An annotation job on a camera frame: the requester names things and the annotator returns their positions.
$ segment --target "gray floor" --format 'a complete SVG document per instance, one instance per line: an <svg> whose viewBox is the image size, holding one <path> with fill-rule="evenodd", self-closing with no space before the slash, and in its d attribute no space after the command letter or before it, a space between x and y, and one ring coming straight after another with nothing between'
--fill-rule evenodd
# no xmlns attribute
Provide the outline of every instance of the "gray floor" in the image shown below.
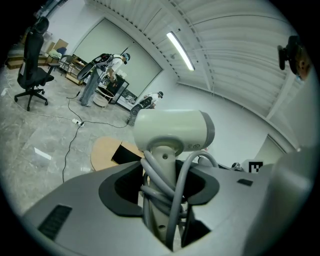
<svg viewBox="0 0 320 256"><path fill-rule="evenodd" d="M24 91L17 83L18 71L7 68L0 70L0 93L10 86L12 89L8 92L12 97ZM61 76L58 70L53 71L52 75L54 80L43 87L44 96L49 102L47 106L43 100L34 97L31 110L27 112L23 109L27 107L28 96L20 97L17 103L8 93L0 98L1 181L19 215L62 183L64 158L78 128L67 119L35 115L77 118L68 109L66 97L74 97L80 87L64 75ZM110 123L118 127L126 125L129 112L123 108L109 105L102 109L94 103L92 107L84 107L79 104L79 97L71 99L69 106L83 120ZM105 124L85 123L71 144L65 180L93 171L90 154L95 140L101 136L134 143L131 126L118 129ZM35 149L51 156L51 160L37 154Z"/></svg>

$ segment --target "chair armrest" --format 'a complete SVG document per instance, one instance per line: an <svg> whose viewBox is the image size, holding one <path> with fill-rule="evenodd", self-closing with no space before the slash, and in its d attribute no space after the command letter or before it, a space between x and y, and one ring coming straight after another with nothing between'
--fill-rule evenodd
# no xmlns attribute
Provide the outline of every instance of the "chair armrest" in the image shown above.
<svg viewBox="0 0 320 256"><path fill-rule="evenodd" d="M44 79L44 81L43 81L42 86L44 86L44 85L46 84L46 82L47 82L47 80L48 80L48 78L49 78L49 76L50 76L50 73L51 73L52 69L53 69L54 67L59 67L59 66L60 66L60 64L58 64L58 63L48 63L48 65L49 65L50 69L49 69L49 71L46 73L46 76L45 76L45 79Z"/></svg>

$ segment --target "black office chair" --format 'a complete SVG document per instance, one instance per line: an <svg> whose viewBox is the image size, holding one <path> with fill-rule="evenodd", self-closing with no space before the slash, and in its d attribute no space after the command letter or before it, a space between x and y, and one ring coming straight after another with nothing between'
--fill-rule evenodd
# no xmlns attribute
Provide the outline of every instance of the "black office chair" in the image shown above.
<svg viewBox="0 0 320 256"><path fill-rule="evenodd" d="M54 67L58 67L57 63L49 63L49 72L45 72L42 68L38 67L38 58L41 47L44 43L43 34L49 27L49 20L46 17L40 17L33 28L26 36L24 45L23 63L19 69L17 81L19 85L25 89L25 92L19 93L14 96L14 101L18 101L18 97L30 95L27 111L30 111L30 102L33 96L36 96L42 100L45 100L44 104L48 105L48 100L40 95L45 94L44 89L35 89L37 86L44 86L46 82L50 82L54 79L50 75Z"/></svg>

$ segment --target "chair base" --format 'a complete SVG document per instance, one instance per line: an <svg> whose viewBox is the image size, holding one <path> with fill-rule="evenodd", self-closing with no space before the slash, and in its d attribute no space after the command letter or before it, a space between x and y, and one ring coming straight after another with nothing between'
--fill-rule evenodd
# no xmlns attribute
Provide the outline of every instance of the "chair base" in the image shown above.
<svg viewBox="0 0 320 256"><path fill-rule="evenodd" d="M28 101L28 106L26 107L27 111L30 111L30 102L33 96L36 96L42 100L44 100L44 105L48 105L48 100L47 98L43 97L42 95L40 95L39 93L45 94L44 89L35 89L34 87L30 88L29 90L26 90L25 92L19 93L17 95L14 96L14 101L17 102L19 97L22 96L26 96L26 95L30 95L29 97L29 101Z"/></svg>

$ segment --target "marble floor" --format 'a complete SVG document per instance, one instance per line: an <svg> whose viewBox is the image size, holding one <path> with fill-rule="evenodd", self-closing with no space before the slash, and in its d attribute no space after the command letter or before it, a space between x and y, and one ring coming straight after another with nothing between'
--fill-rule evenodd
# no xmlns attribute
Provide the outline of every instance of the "marble floor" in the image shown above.
<svg viewBox="0 0 320 256"><path fill-rule="evenodd" d="M18 71L6 67L0 69L0 92L11 87L0 98L0 177L9 201L16 213L21 215L62 184L65 155L78 128L68 119L36 114L77 119L68 109L66 97L74 97L80 87L56 69L51 73L54 80L43 87L49 104L45 106L43 100L33 97L31 110L27 112L28 96L20 97L17 103L10 97L24 91L17 82ZM117 127L126 125L129 112L123 108L109 105L102 109L94 103L92 107L84 107L80 105L79 97L71 99L69 106L83 120ZM134 143L131 126L119 129L106 124L85 123L71 144L64 171L65 180L93 171L90 154L95 140L101 136ZM36 153L36 149L51 159Z"/></svg>

